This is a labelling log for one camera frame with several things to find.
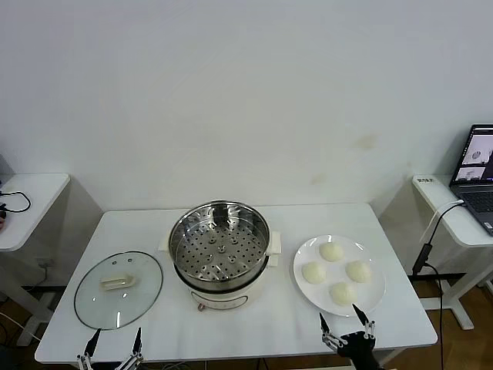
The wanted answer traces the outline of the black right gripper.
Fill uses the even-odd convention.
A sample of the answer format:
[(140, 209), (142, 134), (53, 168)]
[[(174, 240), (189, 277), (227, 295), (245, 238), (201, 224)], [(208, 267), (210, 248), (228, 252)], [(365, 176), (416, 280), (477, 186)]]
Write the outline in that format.
[(342, 358), (349, 358), (357, 370), (378, 370), (380, 364), (374, 357), (375, 321), (371, 321), (356, 304), (352, 304), (354, 312), (364, 327), (340, 338), (332, 333), (322, 313), (319, 313), (322, 342), (331, 349), (337, 349)]

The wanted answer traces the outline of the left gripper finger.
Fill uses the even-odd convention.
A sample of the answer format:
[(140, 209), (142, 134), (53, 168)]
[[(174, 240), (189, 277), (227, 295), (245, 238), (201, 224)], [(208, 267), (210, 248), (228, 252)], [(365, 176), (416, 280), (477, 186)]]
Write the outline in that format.
[(82, 354), (77, 355), (76, 359), (79, 370), (93, 370), (92, 356), (94, 355), (100, 333), (101, 329), (98, 328), (95, 334), (88, 340)]
[(136, 370), (139, 368), (142, 362), (142, 329), (139, 328), (136, 334), (131, 354), (120, 364), (119, 370)]

